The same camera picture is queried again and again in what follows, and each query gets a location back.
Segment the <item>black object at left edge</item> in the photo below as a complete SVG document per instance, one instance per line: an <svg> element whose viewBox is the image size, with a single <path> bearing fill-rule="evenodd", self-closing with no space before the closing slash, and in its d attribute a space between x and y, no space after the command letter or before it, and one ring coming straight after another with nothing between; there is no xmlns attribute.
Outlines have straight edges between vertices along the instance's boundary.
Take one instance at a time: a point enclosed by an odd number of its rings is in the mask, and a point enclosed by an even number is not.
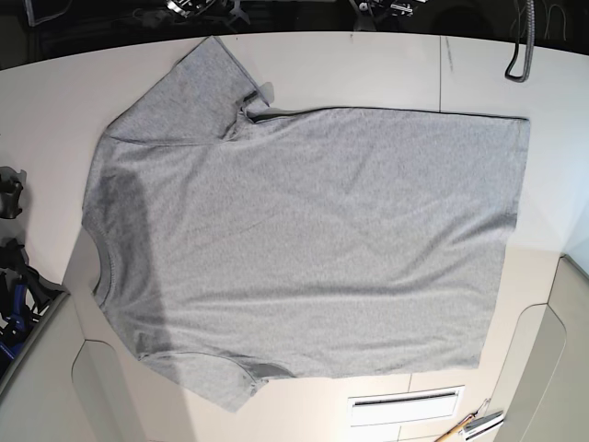
<svg viewBox="0 0 589 442"><path fill-rule="evenodd" d="M22 213L20 196L24 190L21 172L8 166L1 167L1 218L15 219Z"/></svg>

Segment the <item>white ceiling air vent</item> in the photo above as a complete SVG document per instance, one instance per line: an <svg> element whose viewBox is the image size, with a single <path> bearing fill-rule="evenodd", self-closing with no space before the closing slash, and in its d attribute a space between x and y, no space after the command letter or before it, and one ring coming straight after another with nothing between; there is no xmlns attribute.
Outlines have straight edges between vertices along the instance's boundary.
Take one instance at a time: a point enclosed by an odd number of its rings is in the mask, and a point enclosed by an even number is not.
<svg viewBox="0 0 589 442"><path fill-rule="evenodd" d="M464 396L464 386L399 394L351 397L351 427L408 425L454 418Z"/></svg>

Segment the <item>wooden handled tool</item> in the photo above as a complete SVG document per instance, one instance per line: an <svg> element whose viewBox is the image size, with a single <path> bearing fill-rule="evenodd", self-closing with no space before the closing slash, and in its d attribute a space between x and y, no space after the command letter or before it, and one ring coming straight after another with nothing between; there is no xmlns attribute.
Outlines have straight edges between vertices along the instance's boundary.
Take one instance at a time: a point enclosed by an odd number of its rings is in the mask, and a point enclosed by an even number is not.
<svg viewBox="0 0 589 442"><path fill-rule="evenodd" d="M470 413L467 416L465 416L459 423L457 423L451 429L449 429L447 432L445 432L444 434L442 434L441 436L436 438L435 442L444 442L448 438L450 438L451 436L454 436L454 435L460 433L461 431L463 431L464 428L468 424L473 422L476 418L482 416L482 413L487 410L490 401L491 401L490 398L485 399L484 402L481 404L481 406L475 412Z"/></svg>

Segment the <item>blue and black equipment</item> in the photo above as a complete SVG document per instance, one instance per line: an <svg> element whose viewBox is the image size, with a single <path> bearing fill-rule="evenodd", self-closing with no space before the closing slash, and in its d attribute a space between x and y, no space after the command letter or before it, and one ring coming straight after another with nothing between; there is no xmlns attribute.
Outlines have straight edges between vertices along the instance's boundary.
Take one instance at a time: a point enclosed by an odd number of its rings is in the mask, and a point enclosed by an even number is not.
<svg viewBox="0 0 589 442"><path fill-rule="evenodd" d="M66 290L29 265L16 238L1 246L1 371L22 352L48 308Z"/></svg>

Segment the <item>white flat device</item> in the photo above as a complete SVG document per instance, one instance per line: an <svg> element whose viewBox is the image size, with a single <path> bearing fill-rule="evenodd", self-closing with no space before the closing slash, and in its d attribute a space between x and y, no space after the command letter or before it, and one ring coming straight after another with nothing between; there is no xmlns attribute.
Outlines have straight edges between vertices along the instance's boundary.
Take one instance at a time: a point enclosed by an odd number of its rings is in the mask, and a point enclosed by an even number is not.
<svg viewBox="0 0 589 442"><path fill-rule="evenodd" d="M473 441L495 429L502 426L504 422L504 412L492 413L473 420L467 424L461 431L464 441Z"/></svg>

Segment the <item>grey T-shirt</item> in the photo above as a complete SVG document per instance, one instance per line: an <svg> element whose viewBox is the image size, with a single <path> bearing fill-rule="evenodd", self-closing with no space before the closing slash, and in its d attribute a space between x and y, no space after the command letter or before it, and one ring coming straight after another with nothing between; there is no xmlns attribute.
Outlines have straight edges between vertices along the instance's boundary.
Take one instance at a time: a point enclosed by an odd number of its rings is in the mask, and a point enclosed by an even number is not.
<svg viewBox="0 0 589 442"><path fill-rule="evenodd" d="M279 378L475 368L525 174L522 119L276 114L207 39L98 140L96 302L156 373L234 412Z"/></svg>

